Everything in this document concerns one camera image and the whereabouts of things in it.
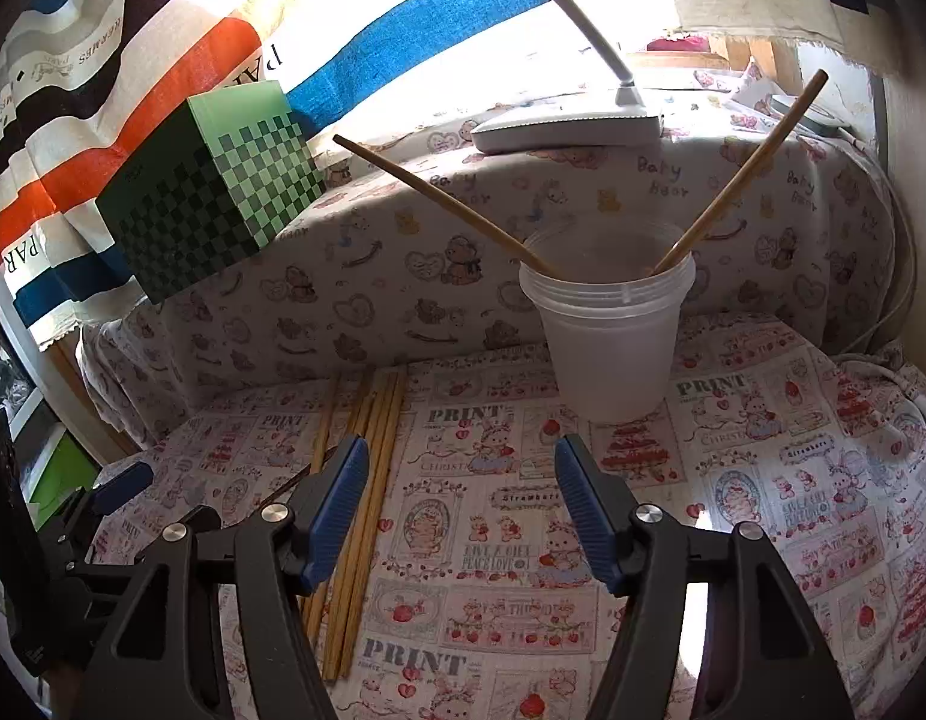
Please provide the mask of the bamboo chopstick seven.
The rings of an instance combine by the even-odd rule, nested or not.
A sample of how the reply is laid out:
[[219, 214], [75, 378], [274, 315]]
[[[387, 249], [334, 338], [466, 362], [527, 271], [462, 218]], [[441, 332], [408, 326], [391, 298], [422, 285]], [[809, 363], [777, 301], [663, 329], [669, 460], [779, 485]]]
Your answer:
[[385, 413], [386, 419], [383, 422], [383, 431], [381, 431], [380, 439], [376, 442], [375, 452], [371, 452], [371, 460], [375, 461], [375, 465], [373, 465], [367, 513], [364, 517], [362, 530], [358, 532], [360, 541], [358, 541], [352, 593], [350, 594], [349, 608], [347, 608], [344, 639], [342, 639], [342, 644], [337, 647], [337, 676], [339, 678], [347, 678], [352, 671], [355, 642], [357, 642], [358, 628], [360, 628], [360, 622], [362, 622], [365, 593], [367, 593], [371, 566], [373, 566], [373, 559], [375, 559], [378, 518], [380, 518], [381, 509], [383, 509], [386, 486], [388, 486], [392, 452], [394, 452], [399, 419], [401, 419], [401, 411], [403, 411], [406, 383], [407, 367], [401, 366], [396, 372], [396, 379], [389, 387], [388, 410]]

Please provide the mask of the bamboo chopstick two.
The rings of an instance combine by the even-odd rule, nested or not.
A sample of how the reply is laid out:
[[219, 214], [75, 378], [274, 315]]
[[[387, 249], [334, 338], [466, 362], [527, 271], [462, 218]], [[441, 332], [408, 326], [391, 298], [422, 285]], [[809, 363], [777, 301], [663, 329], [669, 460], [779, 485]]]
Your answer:
[[325, 403], [323, 403], [323, 408], [321, 408], [321, 413], [319, 413], [318, 431], [316, 431], [316, 437], [313, 442], [310, 475], [316, 475], [316, 473], [321, 472], [321, 468], [323, 468], [326, 449], [328, 449], [332, 417], [334, 416], [335, 399], [337, 398], [337, 390], [339, 390], [339, 382], [341, 382], [341, 374], [335, 372], [334, 376], [332, 376], [329, 381]]

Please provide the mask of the bamboo chopstick five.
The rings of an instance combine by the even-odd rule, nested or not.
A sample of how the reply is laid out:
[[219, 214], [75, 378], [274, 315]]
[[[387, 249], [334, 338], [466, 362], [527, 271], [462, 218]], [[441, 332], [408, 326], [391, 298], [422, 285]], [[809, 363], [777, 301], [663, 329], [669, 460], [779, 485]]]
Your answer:
[[342, 562], [341, 574], [339, 574], [339, 583], [341, 587], [337, 589], [337, 601], [334, 606], [334, 614], [329, 620], [329, 631], [326, 632], [325, 645], [325, 678], [330, 683], [339, 678], [337, 676], [337, 647], [342, 644], [344, 639], [344, 628], [346, 627], [347, 608], [349, 608], [350, 594], [352, 593], [353, 574], [355, 574], [355, 562], [357, 562], [358, 541], [364, 525], [364, 517], [367, 513], [368, 496], [370, 495], [371, 477], [373, 476], [373, 465], [375, 461], [371, 460], [371, 452], [376, 450], [380, 426], [385, 422], [386, 410], [388, 410], [389, 387], [396, 379], [394, 372], [386, 372], [380, 377], [375, 385], [375, 397], [371, 400], [371, 411], [368, 415], [367, 427], [360, 434], [360, 437], [367, 444], [368, 463], [367, 463], [367, 481], [365, 481], [364, 492], [360, 496], [355, 517], [353, 517], [352, 527], [350, 527], [349, 536], [347, 536], [344, 551], [341, 553]]

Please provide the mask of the bamboo chopstick four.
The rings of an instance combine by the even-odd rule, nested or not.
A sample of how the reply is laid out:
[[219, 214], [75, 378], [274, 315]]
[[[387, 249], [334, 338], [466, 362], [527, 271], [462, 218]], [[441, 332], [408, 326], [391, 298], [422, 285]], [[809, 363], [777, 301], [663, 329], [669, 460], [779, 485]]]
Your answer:
[[[367, 427], [368, 415], [371, 411], [371, 400], [375, 397], [375, 367], [368, 366], [360, 377], [357, 392], [353, 395], [350, 404], [350, 413], [346, 422], [346, 434], [363, 433]], [[323, 628], [323, 614], [325, 614], [326, 596], [328, 596], [331, 582], [325, 580], [314, 590], [313, 595], [303, 603], [303, 629], [314, 649], [318, 649], [319, 633]]]

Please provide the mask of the bamboo chopstick eight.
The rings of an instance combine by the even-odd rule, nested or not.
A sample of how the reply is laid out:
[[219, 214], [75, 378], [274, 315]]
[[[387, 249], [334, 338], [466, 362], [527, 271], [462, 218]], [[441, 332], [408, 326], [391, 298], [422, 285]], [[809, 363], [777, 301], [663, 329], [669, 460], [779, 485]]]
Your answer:
[[788, 110], [787, 114], [783, 115], [782, 119], [775, 124], [775, 127], [772, 128], [772, 132], [764, 138], [764, 142], [754, 149], [753, 154], [749, 156], [746, 163], [744, 163], [738, 171], [735, 172], [735, 175], [731, 177], [731, 181], [720, 190], [720, 193], [718, 193], [707, 206], [705, 206], [705, 210], [697, 216], [691, 226], [689, 226], [689, 229], [682, 234], [673, 244], [673, 247], [664, 254], [663, 259], [661, 259], [657, 265], [655, 265], [655, 268], [650, 271], [652, 277], [661, 275], [664, 271], [671, 270], [673, 266], [678, 265], [678, 263], [691, 252], [692, 247], [694, 247], [700, 239], [705, 238], [705, 236], [709, 234], [712, 226], [714, 226], [720, 219], [720, 216], [728, 210], [728, 206], [741, 197], [742, 192], [749, 187], [749, 184], [753, 182], [757, 174], [762, 171], [762, 167], [775, 156], [775, 153], [777, 153], [780, 147], [785, 143], [785, 140], [790, 137], [790, 133], [792, 133], [799, 122], [801, 122], [803, 115], [808, 112], [808, 109], [813, 105], [817, 96], [819, 96], [819, 93], [821, 93], [822, 88], [827, 85], [828, 81], [829, 75], [827, 75], [827, 71], [822, 70], [822, 68], [811, 76], [811, 80], [806, 83], [805, 89], [803, 89], [798, 98], [795, 99], [795, 102], [790, 106], [790, 110]]

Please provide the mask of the bamboo chopstick one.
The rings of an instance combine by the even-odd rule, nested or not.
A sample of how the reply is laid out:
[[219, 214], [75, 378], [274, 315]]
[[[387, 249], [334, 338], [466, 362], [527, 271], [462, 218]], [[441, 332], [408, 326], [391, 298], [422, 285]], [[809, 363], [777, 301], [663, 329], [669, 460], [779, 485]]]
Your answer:
[[446, 213], [456, 216], [458, 220], [474, 227], [477, 232], [481, 232], [487, 239], [494, 241], [495, 244], [499, 244], [502, 249], [510, 252], [513, 257], [517, 257], [520, 262], [529, 266], [529, 268], [533, 268], [534, 271], [538, 271], [538, 273], [541, 273], [541, 275], [547, 278], [554, 278], [554, 280], [562, 279], [561, 273], [559, 273], [554, 266], [550, 265], [550, 263], [541, 259], [538, 254], [534, 254], [533, 250], [528, 249], [525, 244], [518, 241], [517, 238], [513, 238], [505, 229], [492, 223], [489, 218], [481, 215], [481, 213], [477, 213], [476, 210], [472, 210], [471, 206], [466, 205], [461, 202], [461, 200], [455, 199], [453, 195], [449, 195], [448, 192], [438, 188], [437, 185], [424, 181], [421, 177], [415, 176], [412, 172], [407, 171], [405, 167], [383, 158], [381, 154], [375, 153], [375, 151], [371, 151], [371, 149], [368, 149], [366, 146], [353, 142], [349, 140], [349, 138], [342, 137], [342, 135], [334, 135], [332, 141], [336, 145], [346, 148], [347, 151], [355, 154], [355, 156], [358, 156], [360, 160], [367, 161], [367, 163], [370, 163], [372, 166], [378, 167], [380, 171], [386, 172], [386, 174], [392, 177], [396, 177], [399, 182], [407, 185], [407, 187], [414, 188], [415, 192], [421, 193], [422, 197], [429, 199], [433, 203], [437, 203]]

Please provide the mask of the bamboo chopstick three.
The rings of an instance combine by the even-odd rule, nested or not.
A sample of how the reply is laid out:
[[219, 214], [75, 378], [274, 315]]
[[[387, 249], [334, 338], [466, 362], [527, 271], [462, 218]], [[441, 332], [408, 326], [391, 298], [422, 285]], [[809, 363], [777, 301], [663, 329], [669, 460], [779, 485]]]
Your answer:
[[[331, 429], [334, 426], [341, 427], [341, 433], [337, 434], [338, 439], [342, 439], [342, 437], [347, 436], [346, 422], [347, 422], [347, 418], [349, 417], [349, 413], [350, 413], [350, 404], [352, 403], [353, 395], [355, 395], [355, 392], [357, 392], [357, 387], [358, 387], [358, 385], [357, 387], [355, 387], [355, 390], [353, 390], [352, 392], [352, 397], [350, 397], [349, 413], [347, 413], [346, 421], [341, 422], [339, 421], [339, 419], [335, 417], [335, 413], [337, 413], [337, 410], [339, 410], [339, 406], [342, 405], [341, 383], [342, 383], [342, 379], [341, 379], [341, 382], [339, 382], [339, 390], [337, 390], [337, 398], [335, 399], [335, 406], [334, 406], [334, 416], [332, 417], [332, 424], [331, 424]], [[331, 578], [329, 579], [329, 582], [331, 582], [331, 587], [329, 587], [328, 596], [326, 596], [325, 614], [323, 614], [323, 628], [321, 628], [321, 632], [319, 633], [318, 649], [313, 649], [315, 652], [318, 652], [319, 647], [321, 647], [321, 640], [323, 640], [323, 634], [329, 631], [329, 620], [334, 614], [334, 606], [335, 606], [335, 602], [337, 601], [337, 589], [341, 587], [341, 583], [339, 583], [339, 574], [341, 574], [341, 569], [335, 569], [334, 574], [332, 574]]]

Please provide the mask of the green storage bin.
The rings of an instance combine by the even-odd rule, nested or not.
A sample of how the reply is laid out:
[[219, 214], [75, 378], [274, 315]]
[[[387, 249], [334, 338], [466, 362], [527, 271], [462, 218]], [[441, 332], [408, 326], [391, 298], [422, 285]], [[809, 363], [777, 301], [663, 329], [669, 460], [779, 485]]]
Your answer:
[[30, 497], [33, 523], [39, 530], [76, 489], [90, 489], [100, 465], [69, 433], [62, 434]]

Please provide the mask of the white storage shelf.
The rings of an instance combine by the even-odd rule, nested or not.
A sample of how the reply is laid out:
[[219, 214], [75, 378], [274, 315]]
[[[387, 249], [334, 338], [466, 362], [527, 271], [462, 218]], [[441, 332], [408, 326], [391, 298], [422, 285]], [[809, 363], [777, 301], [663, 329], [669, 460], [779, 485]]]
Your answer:
[[20, 489], [33, 525], [40, 528], [49, 517], [49, 500], [38, 493], [44, 473], [64, 437], [65, 429], [47, 405], [22, 361], [8, 341], [0, 321], [0, 411], [7, 418], [8, 432], [19, 468]]

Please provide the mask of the rose gold fork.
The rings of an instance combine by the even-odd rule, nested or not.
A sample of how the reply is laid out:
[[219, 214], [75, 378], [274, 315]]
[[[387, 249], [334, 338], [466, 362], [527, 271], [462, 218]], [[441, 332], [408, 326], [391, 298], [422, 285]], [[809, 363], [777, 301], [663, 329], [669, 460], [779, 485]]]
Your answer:
[[262, 499], [261, 502], [256, 505], [256, 510], [261, 512], [262, 509], [266, 509], [266, 507], [269, 507], [269, 505], [287, 504], [287, 502], [289, 502], [290, 498], [292, 497], [292, 494], [295, 493], [296, 488], [298, 488], [298, 486], [300, 486], [300, 484], [302, 484], [305, 479], [308, 479], [310, 476], [318, 475], [318, 473], [323, 470], [323, 466], [328, 463], [334, 450], [334, 445], [331, 445], [329, 449], [326, 449], [325, 452], [323, 452], [323, 455], [321, 455], [319, 460], [313, 460], [310, 465], [307, 466], [307, 468], [303, 468], [302, 472], [295, 473], [295, 475], [293, 475], [289, 481], [285, 481], [285, 483], [280, 484], [279, 488], [275, 489], [275, 491], [269, 494], [268, 497], [264, 497], [264, 499]]

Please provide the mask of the translucent plastic cup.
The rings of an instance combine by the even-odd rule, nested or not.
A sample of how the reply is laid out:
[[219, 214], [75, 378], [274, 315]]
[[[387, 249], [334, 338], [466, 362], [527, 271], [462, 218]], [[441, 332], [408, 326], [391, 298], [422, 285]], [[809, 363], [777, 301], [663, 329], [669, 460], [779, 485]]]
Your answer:
[[645, 215], [565, 216], [526, 247], [554, 266], [520, 266], [520, 288], [543, 322], [564, 405], [591, 422], [625, 422], [664, 400], [681, 307], [696, 282], [684, 257], [653, 266], [678, 242], [673, 223]]

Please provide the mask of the green checkered box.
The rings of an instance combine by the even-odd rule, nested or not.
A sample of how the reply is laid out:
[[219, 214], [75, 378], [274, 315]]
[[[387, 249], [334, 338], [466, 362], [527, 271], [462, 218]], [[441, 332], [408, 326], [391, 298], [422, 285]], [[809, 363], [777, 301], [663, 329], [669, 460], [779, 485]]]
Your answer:
[[184, 99], [97, 197], [150, 302], [259, 254], [325, 193], [302, 124], [274, 80]]

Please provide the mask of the white round charger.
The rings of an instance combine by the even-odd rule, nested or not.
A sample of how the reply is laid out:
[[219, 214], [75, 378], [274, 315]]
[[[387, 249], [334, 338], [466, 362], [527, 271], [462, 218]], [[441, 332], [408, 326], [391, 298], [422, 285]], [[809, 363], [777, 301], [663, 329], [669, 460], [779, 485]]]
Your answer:
[[[788, 114], [795, 103], [795, 96], [790, 96], [790, 94], [772, 94], [771, 96], [771, 109], [775, 114]], [[825, 107], [811, 104], [801, 114], [799, 125], [819, 137], [834, 138], [844, 130], [845, 122]]]

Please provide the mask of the white desk lamp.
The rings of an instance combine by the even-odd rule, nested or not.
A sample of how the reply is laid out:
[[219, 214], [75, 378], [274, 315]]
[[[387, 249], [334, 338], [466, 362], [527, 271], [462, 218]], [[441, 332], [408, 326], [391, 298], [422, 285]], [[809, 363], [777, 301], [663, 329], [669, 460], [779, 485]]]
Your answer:
[[579, 94], [513, 107], [471, 132], [484, 154], [577, 146], [645, 146], [661, 137], [663, 119], [644, 102], [634, 75], [575, 0], [550, 0], [572, 21], [618, 80], [613, 96]]

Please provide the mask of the striped window curtain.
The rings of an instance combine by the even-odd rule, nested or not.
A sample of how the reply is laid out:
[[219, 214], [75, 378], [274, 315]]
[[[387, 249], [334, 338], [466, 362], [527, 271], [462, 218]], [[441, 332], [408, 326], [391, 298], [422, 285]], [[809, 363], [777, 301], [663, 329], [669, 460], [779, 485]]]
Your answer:
[[[668, 34], [822, 44], [882, 67], [878, 0], [579, 0], [639, 50]], [[0, 26], [0, 275], [38, 346], [137, 299], [97, 200], [122, 161], [193, 94], [280, 83], [318, 137], [399, 76], [453, 59], [467, 103], [518, 55], [560, 62], [570, 25], [549, 0], [23, 0]]]

